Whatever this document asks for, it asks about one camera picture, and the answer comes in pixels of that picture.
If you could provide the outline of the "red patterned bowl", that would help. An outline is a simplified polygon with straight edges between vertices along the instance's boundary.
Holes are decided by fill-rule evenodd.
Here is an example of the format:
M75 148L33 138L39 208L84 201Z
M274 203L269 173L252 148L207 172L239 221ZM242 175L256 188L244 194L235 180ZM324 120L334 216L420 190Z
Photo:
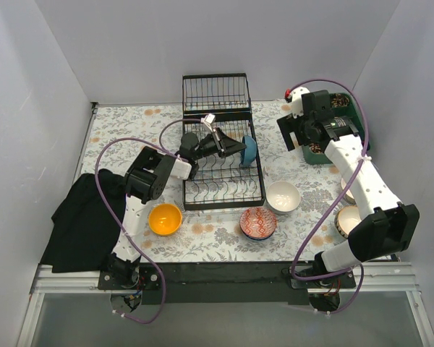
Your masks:
M251 207L242 213L239 226L244 234L264 237L275 232L277 219L273 212L264 207Z

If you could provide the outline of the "plain white bowl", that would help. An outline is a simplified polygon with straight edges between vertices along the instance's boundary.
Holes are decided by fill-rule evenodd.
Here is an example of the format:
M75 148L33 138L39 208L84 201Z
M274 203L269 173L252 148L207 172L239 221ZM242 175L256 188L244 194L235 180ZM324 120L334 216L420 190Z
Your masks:
M268 206L273 212L287 214L296 210L301 201L298 188L287 181L273 182L266 191Z

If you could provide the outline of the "blue ceramic bowl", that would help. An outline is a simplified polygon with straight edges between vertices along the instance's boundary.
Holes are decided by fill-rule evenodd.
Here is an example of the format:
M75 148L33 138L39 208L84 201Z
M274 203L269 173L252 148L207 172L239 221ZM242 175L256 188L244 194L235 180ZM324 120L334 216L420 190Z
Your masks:
M245 135L242 138L242 144L246 146L245 149L241 151L241 163L242 167L249 167L255 161L258 147L256 141L249 135Z

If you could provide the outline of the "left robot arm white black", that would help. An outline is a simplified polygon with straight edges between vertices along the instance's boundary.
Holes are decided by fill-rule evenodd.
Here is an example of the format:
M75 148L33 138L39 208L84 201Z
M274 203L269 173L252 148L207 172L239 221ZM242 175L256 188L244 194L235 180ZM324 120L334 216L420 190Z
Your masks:
M126 207L121 232L113 248L116 258L134 262L142 257L132 241L146 222L151 202L162 195L169 178L192 179L197 173L198 160L214 155L226 158L246 149L244 142L233 140L218 127L213 127L201 140L194 132L183 134L176 153L157 146L144 146L124 175Z

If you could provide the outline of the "black wire dish rack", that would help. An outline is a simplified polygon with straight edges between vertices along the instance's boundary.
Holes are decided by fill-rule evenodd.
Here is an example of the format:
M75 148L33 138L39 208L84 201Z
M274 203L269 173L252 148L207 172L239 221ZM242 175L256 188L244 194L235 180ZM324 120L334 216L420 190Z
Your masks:
M179 154L192 164L183 183L186 210L259 207L265 202L247 75L182 78Z

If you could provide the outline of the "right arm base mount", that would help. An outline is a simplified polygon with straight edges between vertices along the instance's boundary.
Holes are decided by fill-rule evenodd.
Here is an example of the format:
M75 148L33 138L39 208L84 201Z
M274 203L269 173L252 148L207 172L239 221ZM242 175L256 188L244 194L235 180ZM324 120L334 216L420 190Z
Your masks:
M287 279L289 286L307 296L306 304L296 304L300 309L311 309L315 314L331 315L341 308L341 289L355 289L356 281L353 272L316 281L296 280L291 268L285 267L281 274Z

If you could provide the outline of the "yellow bowl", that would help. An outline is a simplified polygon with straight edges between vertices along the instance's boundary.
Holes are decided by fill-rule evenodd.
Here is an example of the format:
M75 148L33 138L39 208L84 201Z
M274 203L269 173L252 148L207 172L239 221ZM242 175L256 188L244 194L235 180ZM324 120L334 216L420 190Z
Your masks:
M148 216L148 225L159 236L170 236L182 225L182 212L173 204L155 206Z

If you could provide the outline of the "blue patterned bowl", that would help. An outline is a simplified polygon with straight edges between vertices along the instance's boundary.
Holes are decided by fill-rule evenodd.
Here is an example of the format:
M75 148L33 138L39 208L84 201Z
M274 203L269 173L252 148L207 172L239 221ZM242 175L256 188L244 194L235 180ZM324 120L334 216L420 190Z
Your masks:
M268 235L268 236L264 236L264 237L259 237L259 236L251 236L248 234L244 234L248 239L254 240L254 241L265 241L267 239L269 239L270 237L272 237L273 234Z

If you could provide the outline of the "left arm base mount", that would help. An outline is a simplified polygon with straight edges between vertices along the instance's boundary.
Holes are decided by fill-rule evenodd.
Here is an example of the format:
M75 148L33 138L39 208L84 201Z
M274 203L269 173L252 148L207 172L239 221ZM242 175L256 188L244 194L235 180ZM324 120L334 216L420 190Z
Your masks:
M146 291L162 288L160 275L154 266L137 260L121 260L110 254L101 268L97 289L110 291L110 302L115 312L133 313L141 304Z

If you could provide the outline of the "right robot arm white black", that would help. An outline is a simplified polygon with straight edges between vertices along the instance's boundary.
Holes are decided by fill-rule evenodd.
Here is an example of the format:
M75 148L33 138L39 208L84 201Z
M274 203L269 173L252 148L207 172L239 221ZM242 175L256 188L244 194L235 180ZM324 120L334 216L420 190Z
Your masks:
M337 167L359 209L361 221L347 240L315 255L312 270L297 280L333 285L339 276L363 262L408 249L420 212L405 205L380 177L366 154L366 136L346 116L332 109L327 90L307 92L299 87L286 94L292 103L302 103L299 115L291 113L277 123L288 150L296 144L317 144Z

